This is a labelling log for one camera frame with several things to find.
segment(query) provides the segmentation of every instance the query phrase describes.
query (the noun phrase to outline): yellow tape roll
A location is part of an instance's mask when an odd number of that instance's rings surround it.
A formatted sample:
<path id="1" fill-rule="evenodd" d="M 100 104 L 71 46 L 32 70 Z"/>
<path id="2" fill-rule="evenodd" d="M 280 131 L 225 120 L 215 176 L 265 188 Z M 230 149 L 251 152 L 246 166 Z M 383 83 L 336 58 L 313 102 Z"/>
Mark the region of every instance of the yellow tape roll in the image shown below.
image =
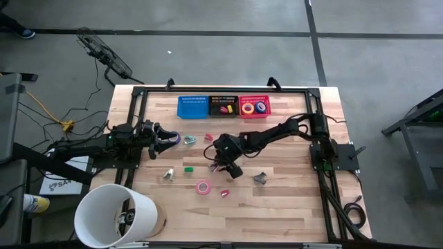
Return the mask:
<path id="1" fill-rule="evenodd" d="M 252 114 L 254 112 L 254 106 L 251 103 L 244 103 L 242 106 L 242 111 L 245 114 Z"/>

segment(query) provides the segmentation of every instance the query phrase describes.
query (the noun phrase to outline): wooden table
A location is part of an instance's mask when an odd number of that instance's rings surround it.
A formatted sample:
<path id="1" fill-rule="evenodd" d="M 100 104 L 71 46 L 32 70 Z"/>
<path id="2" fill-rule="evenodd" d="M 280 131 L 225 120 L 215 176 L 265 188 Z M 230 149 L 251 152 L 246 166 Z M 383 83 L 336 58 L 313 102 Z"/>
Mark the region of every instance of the wooden table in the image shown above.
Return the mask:
<path id="1" fill-rule="evenodd" d="M 133 86 L 116 86 L 109 108 L 109 125 L 126 122 Z M 324 113 L 343 120 L 338 89 L 320 88 Z M 288 137 L 269 144 L 257 158 L 239 158 L 243 176 L 233 180 L 227 172 L 212 173 L 209 160 L 203 157 L 208 146 L 206 133 L 215 138 L 221 133 L 238 135 L 241 131 L 263 131 L 284 122 L 287 117 L 306 112 L 305 97 L 299 93 L 270 93 L 272 115 L 266 119 L 182 120 L 177 117 L 179 95 L 239 95 L 239 93 L 149 93 L 145 117 L 168 131 L 197 138 L 194 145 L 179 145 L 150 160 L 147 150 L 136 170 L 133 189 L 162 205 L 168 223 L 149 241 L 232 241 L 232 242 L 324 242 L 327 241 L 320 190 L 316 172 L 311 168 L 309 142 L 299 137 Z M 331 137 L 338 143 L 347 143 L 349 136 L 345 123 L 329 120 Z M 214 157 L 215 151 L 208 150 Z M 184 167 L 194 167 L 185 173 Z M 163 180 L 162 175 L 174 168 L 175 180 Z M 253 176 L 265 172 L 266 185 L 254 182 Z M 358 181 L 348 172 L 337 172 L 342 203 L 355 201 L 362 195 Z M 91 189 L 114 183 L 115 169 L 106 169 L 97 175 Z M 210 194 L 196 193 L 195 185 L 206 179 L 211 184 Z M 222 198 L 220 192 L 229 190 Z M 334 231 L 338 233 L 336 213 L 331 212 Z M 361 229 L 371 237 L 369 223 Z"/>

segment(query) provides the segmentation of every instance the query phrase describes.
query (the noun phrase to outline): shoe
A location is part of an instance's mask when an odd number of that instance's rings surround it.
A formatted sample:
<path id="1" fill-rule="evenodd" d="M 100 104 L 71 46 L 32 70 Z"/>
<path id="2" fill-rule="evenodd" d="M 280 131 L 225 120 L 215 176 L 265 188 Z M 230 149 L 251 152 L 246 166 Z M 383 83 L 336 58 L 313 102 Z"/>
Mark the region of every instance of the shoe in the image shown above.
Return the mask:
<path id="1" fill-rule="evenodd" d="M 26 29 L 22 34 L 18 34 L 23 39 L 31 39 L 35 36 L 35 32 L 32 30 Z"/>

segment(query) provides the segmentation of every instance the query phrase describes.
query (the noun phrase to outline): floor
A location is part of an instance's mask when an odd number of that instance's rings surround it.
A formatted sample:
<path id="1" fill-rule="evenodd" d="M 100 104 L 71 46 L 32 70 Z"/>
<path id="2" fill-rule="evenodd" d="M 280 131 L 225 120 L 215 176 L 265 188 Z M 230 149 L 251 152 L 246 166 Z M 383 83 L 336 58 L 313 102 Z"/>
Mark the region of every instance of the floor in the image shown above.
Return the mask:
<path id="1" fill-rule="evenodd" d="M 442 88 L 442 8 L 440 0 L 14 0 L 4 12 L 45 34 L 24 41 L 1 33 L 0 71 L 38 74 L 26 88 L 57 117 L 82 108 L 95 90 L 96 69 L 72 29 L 88 26 L 103 34 L 116 30 L 120 35 L 100 37 L 148 83 L 173 77 L 177 84 L 263 85 L 273 76 L 284 86 L 337 86 L 350 137 L 357 147 L 367 146 L 359 162 L 374 238 L 442 247 L 442 206 L 404 202 L 421 187 L 420 177 L 401 134 L 380 133 Z M 123 35 L 127 30 L 141 31 Z M 88 111 L 74 111 L 70 119 L 108 109 L 113 89 L 102 77 L 103 65 L 98 68 L 102 90 Z M 28 96 L 21 101 L 38 109 Z M 99 113 L 75 131 L 105 118 Z M 17 122 L 17 142 L 30 147 L 44 139 L 42 128 L 22 113 Z M 56 140 L 62 136 L 59 127 L 48 131 Z M 67 239 L 72 216 L 67 210 L 37 219 L 33 240 Z"/>

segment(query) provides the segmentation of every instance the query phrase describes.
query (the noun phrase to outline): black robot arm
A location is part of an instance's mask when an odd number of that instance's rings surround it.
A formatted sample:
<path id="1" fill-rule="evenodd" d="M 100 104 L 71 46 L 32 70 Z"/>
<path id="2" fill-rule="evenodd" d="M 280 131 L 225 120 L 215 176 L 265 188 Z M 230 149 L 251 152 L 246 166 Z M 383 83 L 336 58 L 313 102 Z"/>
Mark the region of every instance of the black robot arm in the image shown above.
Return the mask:
<path id="1" fill-rule="evenodd" d="M 301 126 L 307 128 L 307 125 L 300 125 L 303 120 L 308 120 L 311 133 L 300 130 Z M 336 142 L 329 137 L 329 129 L 327 128 L 327 117 L 319 112 L 302 113 L 292 116 L 282 124 L 270 128 L 266 131 L 242 132 L 238 137 L 222 134 L 213 142 L 217 155 L 215 162 L 219 166 L 224 166 L 227 172 L 237 178 L 243 174 L 240 167 L 235 164 L 241 155 L 246 157 L 255 157 L 270 142 L 275 142 L 288 136 L 300 136 L 308 141 L 320 143 L 320 156 L 324 160 L 334 161 L 337 158 Z"/>
<path id="2" fill-rule="evenodd" d="M 150 158 L 155 159 L 156 154 L 176 145 L 167 139 L 178 136 L 178 133 L 165 131 L 159 123 L 154 124 L 150 120 L 139 120 L 135 127 L 125 123 L 108 129 L 109 133 L 97 138 L 54 142 L 48 147 L 48 150 L 54 149 L 51 158 L 65 162 L 76 156 L 91 156 L 95 160 L 94 167 L 111 165 L 109 167 L 125 168 L 125 165 L 139 158 L 143 148 L 149 148 Z"/>

